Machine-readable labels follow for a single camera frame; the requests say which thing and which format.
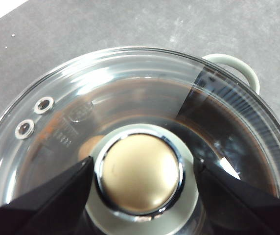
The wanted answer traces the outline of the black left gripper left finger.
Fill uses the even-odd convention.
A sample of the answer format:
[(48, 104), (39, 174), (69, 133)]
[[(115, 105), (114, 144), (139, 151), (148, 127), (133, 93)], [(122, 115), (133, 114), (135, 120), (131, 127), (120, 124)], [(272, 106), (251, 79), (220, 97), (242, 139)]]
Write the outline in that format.
[(0, 206), (0, 235), (74, 235), (93, 181), (87, 157), (35, 189)]

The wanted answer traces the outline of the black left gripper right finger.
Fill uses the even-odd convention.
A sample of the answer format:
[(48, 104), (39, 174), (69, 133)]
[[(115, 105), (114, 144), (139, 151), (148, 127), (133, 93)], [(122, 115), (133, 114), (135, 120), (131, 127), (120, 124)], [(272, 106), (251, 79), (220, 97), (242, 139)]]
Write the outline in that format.
[(280, 199), (203, 159), (198, 192), (216, 235), (280, 235)]

